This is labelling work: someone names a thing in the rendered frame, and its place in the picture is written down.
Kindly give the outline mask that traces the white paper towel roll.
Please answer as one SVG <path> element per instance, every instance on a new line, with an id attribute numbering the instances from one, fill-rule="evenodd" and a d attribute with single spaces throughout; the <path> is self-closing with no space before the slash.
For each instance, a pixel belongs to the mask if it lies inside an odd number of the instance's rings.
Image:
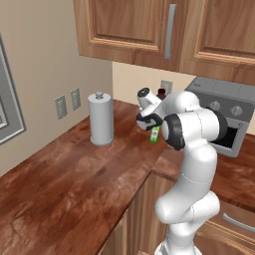
<path id="1" fill-rule="evenodd" d="M 109 94 L 95 92 L 88 97 L 91 142 L 106 145 L 114 139 L 114 102 Z"/>

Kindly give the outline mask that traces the wooden base cupboard door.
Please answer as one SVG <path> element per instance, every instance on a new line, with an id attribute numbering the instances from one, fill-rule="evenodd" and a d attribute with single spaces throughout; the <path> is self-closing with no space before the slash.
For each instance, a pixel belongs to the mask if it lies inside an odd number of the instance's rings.
<path id="1" fill-rule="evenodd" d="M 173 181 L 169 178 L 152 173 L 132 199 L 99 255 L 153 255 L 167 232 L 167 226 L 155 216 L 154 205 L 172 186 Z"/>
<path id="2" fill-rule="evenodd" d="M 223 231 L 198 231 L 195 244 L 202 255 L 255 255 L 251 238 Z"/>

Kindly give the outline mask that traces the grey toaster oven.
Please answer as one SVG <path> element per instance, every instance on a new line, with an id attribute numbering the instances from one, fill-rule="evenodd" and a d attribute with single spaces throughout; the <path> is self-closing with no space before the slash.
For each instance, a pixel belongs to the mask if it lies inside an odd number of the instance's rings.
<path id="1" fill-rule="evenodd" d="M 204 77 L 196 77 L 186 88 L 197 95 L 203 108 L 210 108 L 212 102 L 219 102 L 220 109 L 228 123 L 227 134 L 212 141 L 218 153 L 237 157 L 255 109 L 255 87 Z M 231 109 L 240 106 L 242 114 L 234 116 Z"/>

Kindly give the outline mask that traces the grey framed window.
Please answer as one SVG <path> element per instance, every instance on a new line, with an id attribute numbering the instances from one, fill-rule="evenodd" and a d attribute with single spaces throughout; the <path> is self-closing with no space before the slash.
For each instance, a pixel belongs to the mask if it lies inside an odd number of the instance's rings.
<path id="1" fill-rule="evenodd" d="M 0 34 L 0 144 L 25 130 L 26 125 L 22 109 Z"/>

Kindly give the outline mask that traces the wooden drawer front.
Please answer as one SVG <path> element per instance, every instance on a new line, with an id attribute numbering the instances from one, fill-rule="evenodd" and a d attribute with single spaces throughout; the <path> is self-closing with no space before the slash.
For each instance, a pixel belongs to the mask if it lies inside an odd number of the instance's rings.
<path id="1" fill-rule="evenodd" d="M 251 238 L 252 240 L 255 241 L 254 232 L 247 231 L 241 227 L 238 227 L 222 219 L 222 215 L 225 212 L 231 218 L 244 224 L 255 227 L 255 213 L 225 201 L 220 201 L 220 205 L 221 205 L 220 212 L 216 216 L 209 219 L 198 231 L 230 232 L 236 235 L 242 235 Z"/>

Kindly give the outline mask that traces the grey wall outlet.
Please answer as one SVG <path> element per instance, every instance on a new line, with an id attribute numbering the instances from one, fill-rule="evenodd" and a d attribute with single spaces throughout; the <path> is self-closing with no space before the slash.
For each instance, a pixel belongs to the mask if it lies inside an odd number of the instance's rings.
<path id="1" fill-rule="evenodd" d="M 58 119 L 62 119 L 67 115 L 67 105 L 65 96 L 60 96 L 55 99 L 55 105 L 57 110 Z"/>
<path id="2" fill-rule="evenodd" d="M 71 91 L 72 107 L 75 111 L 81 106 L 80 89 L 76 88 Z"/>
<path id="3" fill-rule="evenodd" d="M 160 83 L 160 87 L 165 89 L 165 94 L 168 96 L 172 92 L 172 82 L 162 80 Z"/>

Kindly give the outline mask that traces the wooden wall cupboard door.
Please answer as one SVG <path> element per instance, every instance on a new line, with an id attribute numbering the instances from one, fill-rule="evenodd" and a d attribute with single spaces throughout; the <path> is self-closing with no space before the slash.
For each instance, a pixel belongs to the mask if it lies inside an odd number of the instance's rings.
<path id="1" fill-rule="evenodd" d="M 177 4 L 171 58 L 164 58 L 168 10 Z M 79 54 L 160 70 L 179 69 L 188 0 L 74 0 Z"/>
<path id="2" fill-rule="evenodd" d="M 179 71 L 255 86 L 255 0 L 188 0 Z"/>

